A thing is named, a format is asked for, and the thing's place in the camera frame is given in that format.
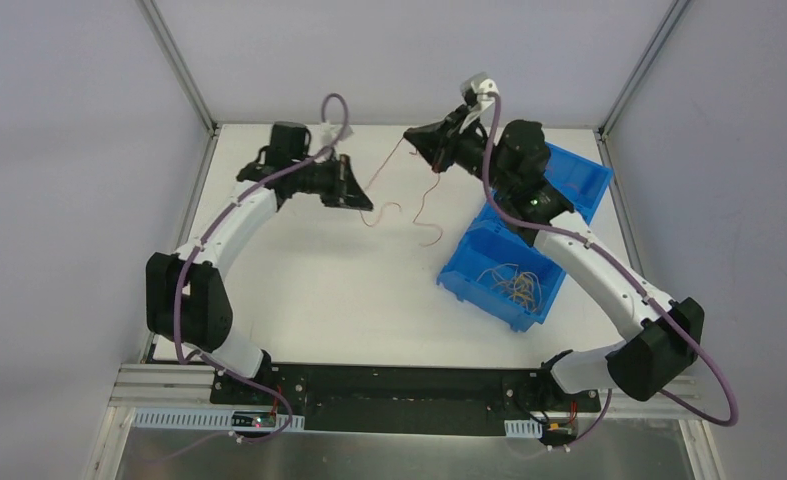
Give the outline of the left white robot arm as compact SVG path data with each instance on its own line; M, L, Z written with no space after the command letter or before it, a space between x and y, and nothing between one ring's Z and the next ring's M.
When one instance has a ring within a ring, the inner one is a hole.
M172 341L180 360L190 349L238 377L235 389L250 404L266 402L274 378L261 369L269 355L242 333L224 278L252 236L296 194L314 195L328 208L371 211L351 159L336 151L347 125L321 125L322 148L310 152L312 134L300 123L279 121L267 145L236 176L230 196L198 236L173 253L154 253L146 264L146 324Z

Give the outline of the aluminium frame rail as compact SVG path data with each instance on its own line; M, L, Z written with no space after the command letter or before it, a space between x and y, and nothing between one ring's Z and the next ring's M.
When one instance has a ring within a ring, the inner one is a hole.
M108 405L221 410L262 408L266 411L271 408L269 395L262 403L212 403L210 394L214 376L214 369L206 365L124 364L119 368ZM612 394L606 417L685 421L697 418L661 394L646 402L638 402L618 392Z

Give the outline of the blue plastic compartment bin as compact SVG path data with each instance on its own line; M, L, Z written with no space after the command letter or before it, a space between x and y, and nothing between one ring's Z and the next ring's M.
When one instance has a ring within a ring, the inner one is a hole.
M612 170L555 145L549 148L547 179L590 222L613 178ZM436 282L512 331L526 332L545 321L565 276L563 269L526 245L484 204Z

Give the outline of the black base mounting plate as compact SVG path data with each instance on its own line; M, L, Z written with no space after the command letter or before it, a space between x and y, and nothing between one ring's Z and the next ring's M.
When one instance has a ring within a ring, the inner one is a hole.
M261 408L305 432L503 436L513 421L539 427L572 413L596 414L598 394L566 394L545 371L273 364L264 391L228 375L212 381L210 402Z

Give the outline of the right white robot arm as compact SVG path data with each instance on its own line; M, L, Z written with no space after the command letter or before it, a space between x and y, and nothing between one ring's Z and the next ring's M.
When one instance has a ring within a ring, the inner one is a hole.
M487 175L508 229L572 277L620 334L614 345L562 352L547 362L551 374L536 384L542 405L559 410L593 388L647 401L694 364L704 309L656 288L600 242L546 176L551 150L541 123L514 120L494 141L479 123L462 129L447 119L409 128L403 138L437 173L458 165L477 178Z

